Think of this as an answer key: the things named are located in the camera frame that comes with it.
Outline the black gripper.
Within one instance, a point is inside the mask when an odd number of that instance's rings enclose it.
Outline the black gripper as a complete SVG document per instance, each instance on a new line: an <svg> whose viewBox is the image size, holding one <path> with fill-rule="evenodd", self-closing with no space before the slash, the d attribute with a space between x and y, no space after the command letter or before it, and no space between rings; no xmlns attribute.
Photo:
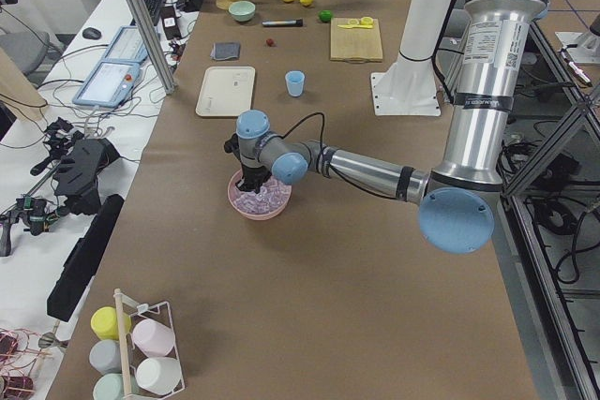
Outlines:
<svg viewBox="0 0 600 400"><path fill-rule="evenodd" d="M236 188L241 192L259 194L262 186L268 181L268 169L264 166L242 166L242 178L236 183Z"/></svg>

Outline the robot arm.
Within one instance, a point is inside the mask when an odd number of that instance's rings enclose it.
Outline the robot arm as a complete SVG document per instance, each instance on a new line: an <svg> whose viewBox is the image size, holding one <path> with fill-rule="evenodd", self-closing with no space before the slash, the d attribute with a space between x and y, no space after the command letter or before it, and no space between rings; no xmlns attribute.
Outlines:
<svg viewBox="0 0 600 400"><path fill-rule="evenodd" d="M397 61L376 75L371 92L379 115L433 115L432 60L453 0L412 0ZM465 0L469 23L442 161L420 171L354 154L322 141L291 143L273 132L267 115L242 113L225 143L241 163L239 188L257 191L269 179L285 185L308 171L338 177L375 196L418 206L426 239L443 251L470 253L494 229L502 188L496 170L514 104L518 70L531 23L548 0Z"/></svg>

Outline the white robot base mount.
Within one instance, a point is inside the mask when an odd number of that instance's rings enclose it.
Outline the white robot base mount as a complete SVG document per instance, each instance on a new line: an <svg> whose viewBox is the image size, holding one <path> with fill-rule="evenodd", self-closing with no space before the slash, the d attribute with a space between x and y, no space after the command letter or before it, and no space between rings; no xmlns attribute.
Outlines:
<svg viewBox="0 0 600 400"><path fill-rule="evenodd" d="M452 0L411 0L397 60L385 72L371 74L378 116L441 114L433 55Z"/></svg>

